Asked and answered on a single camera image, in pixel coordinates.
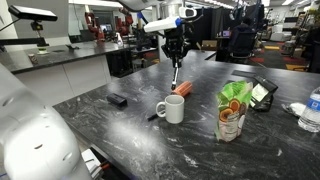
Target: black granite table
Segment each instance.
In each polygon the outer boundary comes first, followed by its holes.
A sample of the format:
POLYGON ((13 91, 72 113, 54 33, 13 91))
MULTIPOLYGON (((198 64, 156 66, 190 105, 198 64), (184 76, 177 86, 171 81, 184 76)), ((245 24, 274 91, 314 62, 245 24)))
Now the black granite table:
POLYGON ((170 61, 162 62, 97 88, 54 108, 75 132, 106 153, 116 166, 138 179, 319 179, 320 137, 298 126, 281 104, 306 103, 320 75, 204 61, 190 51, 179 83, 191 81, 182 123, 148 122, 155 106, 170 93, 170 61), (279 86, 268 113, 249 109, 242 135, 218 142, 216 93, 234 70, 264 75, 279 86), (128 100, 119 110, 106 101, 118 93, 128 100))
POLYGON ((118 47, 115 43, 103 42, 84 42, 72 44, 80 49, 69 50, 66 46, 51 46, 47 48, 48 54, 37 54, 38 49, 28 49, 8 53, 0 53, 0 63, 3 64, 13 74, 33 71, 36 69, 46 68, 59 64, 70 63, 91 57, 101 56, 107 53, 132 49, 134 45, 124 45, 118 47), (28 54, 35 54, 38 64, 33 65, 28 54))

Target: office chair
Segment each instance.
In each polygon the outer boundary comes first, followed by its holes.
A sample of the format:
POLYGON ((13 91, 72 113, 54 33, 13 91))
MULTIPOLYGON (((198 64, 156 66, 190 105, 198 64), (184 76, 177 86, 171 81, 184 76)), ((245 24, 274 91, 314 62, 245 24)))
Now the office chair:
POLYGON ((235 41, 229 45, 231 59, 247 59, 252 56, 254 43, 256 41, 255 32, 244 32, 236 35, 235 41))
POLYGON ((294 71, 298 69, 312 73, 320 73, 320 42, 313 42, 312 55, 309 64, 305 67, 293 68, 294 71))

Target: person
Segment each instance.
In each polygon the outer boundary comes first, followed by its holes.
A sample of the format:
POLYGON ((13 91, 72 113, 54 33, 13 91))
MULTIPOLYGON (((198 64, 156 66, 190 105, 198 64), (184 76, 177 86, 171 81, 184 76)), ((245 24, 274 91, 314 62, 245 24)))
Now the person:
POLYGON ((245 18, 239 24, 238 26, 234 27, 231 31, 231 36, 230 36, 230 42, 229 42, 229 51, 232 50, 232 47, 234 46, 236 42, 236 38, 239 33, 242 32, 253 32, 252 28, 250 27, 251 25, 251 19, 250 18, 245 18))

